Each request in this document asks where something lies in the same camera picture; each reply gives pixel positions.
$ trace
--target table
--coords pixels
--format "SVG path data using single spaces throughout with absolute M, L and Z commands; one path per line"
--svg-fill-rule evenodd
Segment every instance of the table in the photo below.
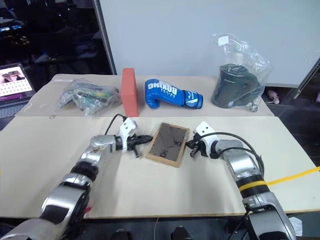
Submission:
M 56 109 L 60 93 L 70 84 L 73 79 L 86 79 L 93 84 L 115 86 L 121 89 L 121 75 L 77 75 L 57 74 L 52 80 L 41 88 L 34 95 L 29 103 L 17 114 L 17 116 L 83 116 L 84 113 L 78 108 L 70 107 L 65 110 Z M 188 109 L 177 107 L 161 102 L 160 107 L 151 109 L 145 104 L 145 81 L 151 78 L 158 78 L 175 85 L 180 89 L 196 91 L 203 95 L 203 106 L 201 109 Z M 191 117 L 191 116 L 212 116 L 212 117 L 246 117 L 246 116 L 274 116 L 265 102 L 260 102 L 257 112 L 251 112 L 244 108 L 219 108 L 211 103 L 210 98 L 217 85 L 217 78 L 204 76 L 144 76 L 136 75 L 138 90 L 138 105 L 140 117 Z M 115 114 L 125 114 L 123 105 L 102 112 L 99 116 L 111 117 Z
M 77 161 L 111 117 L 19 116 L 0 132 L 0 216 L 37 217 L 42 202 Z M 262 155 L 265 180 L 314 168 L 315 165 L 277 117 L 138 117 L 138 134 L 153 135 L 161 122 L 194 129 L 207 121 L 213 129 L 246 139 Z M 110 134 L 117 134 L 117 119 Z M 139 147 L 144 153 L 148 144 Z M 133 152 L 116 152 L 92 191 L 87 218 L 142 216 L 231 216 L 245 212 L 241 195 L 221 159 L 197 156 L 186 149 L 180 168 Z M 320 174 L 313 173 L 270 187 L 287 213 L 320 209 Z

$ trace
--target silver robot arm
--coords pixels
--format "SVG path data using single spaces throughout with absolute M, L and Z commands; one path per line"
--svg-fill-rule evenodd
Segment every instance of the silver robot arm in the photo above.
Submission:
M 131 136 L 136 127 L 135 121 L 127 118 L 120 127 L 120 136 L 94 136 L 70 173 L 45 199 L 41 216 L 24 221 L 0 240 L 60 240 L 68 234 L 84 217 L 90 190 L 103 163 L 116 150 L 134 150 L 137 156 L 135 146 L 152 140 L 148 135 Z
M 275 194 L 264 181 L 261 169 L 247 151 L 240 149 L 244 147 L 242 142 L 220 140 L 217 135 L 208 135 L 214 132 L 205 121 L 198 125 L 194 139 L 187 143 L 192 149 L 190 155 L 194 157 L 200 151 L 202 156 L 222 157 L 226 162 L 243 198 L 242 203 L 247 211 L 244 220 L 250 238 L 295 240 L 295 231 Z

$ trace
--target clear plastic bag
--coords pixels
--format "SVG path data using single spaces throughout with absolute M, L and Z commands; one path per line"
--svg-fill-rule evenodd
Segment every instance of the clear plastic bag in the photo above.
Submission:
M 85 79 L 75 79 L 63 90 L 57 105 L 59 109 L 64 109 L 73 103 L 85 116 L 92 116 L 120 105 L 121 96 L 114 86 L 98 86 Z
M 222 51 L 212 103 L 220 108 L 247 107 L 256 112 L 272 70 L 270 62 L 247 42 L 230 33 L 212 37 Z

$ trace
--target laptop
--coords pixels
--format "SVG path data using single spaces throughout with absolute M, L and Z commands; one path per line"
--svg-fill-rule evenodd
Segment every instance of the laptop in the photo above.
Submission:
M 14 116 L 35 93 L 20 62 L 0 66 L 0 119 Z

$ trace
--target boxing glove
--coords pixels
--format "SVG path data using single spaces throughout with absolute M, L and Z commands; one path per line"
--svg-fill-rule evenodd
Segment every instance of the boxing glove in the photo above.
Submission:
M 158 79 L 149 79 L 144 83 L 146 104 L 157 109 L 159 100 L 190 109 L 200 109 L 203 96 L 195 91 L 180 90 L 171 84 Z

